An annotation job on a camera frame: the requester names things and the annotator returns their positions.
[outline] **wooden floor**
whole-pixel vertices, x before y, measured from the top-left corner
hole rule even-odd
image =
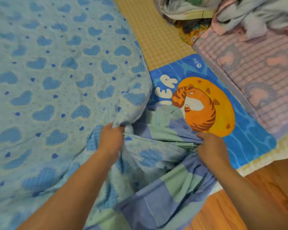
[[[266,193],[288,213],[288,159],[275,161],[246,179]],[[208,197],[186,230],[246,230],[232,202],[222,190]]]

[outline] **tiger illustration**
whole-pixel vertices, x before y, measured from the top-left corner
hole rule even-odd
[[[172,103],[181,109],[193,131],[209,131],[216,120],[215,105],[220,104],[191,84],[178,88],[172,96]]]

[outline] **cartoon tiger pillow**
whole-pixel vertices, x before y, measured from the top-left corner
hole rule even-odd
[[[214,105],[219,105],[216,99],[212,101],[203,91],[193,86],[178,88],[172,96],[172,103],[181,109],[193,131],[209,131],[216,119]]]

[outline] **right hand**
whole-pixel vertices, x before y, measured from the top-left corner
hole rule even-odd
[[[227,146],[221,137],[203,132],[198,132],[196,135],[204,140],[197,148],[198,155],[212,173],[224,166],[231,167]]]

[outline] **gray cloth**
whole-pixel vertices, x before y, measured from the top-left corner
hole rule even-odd
[[[242,0],[224,9],[217,17],[226,31],[241,24],[248,39],[288,26],[288,0]]]

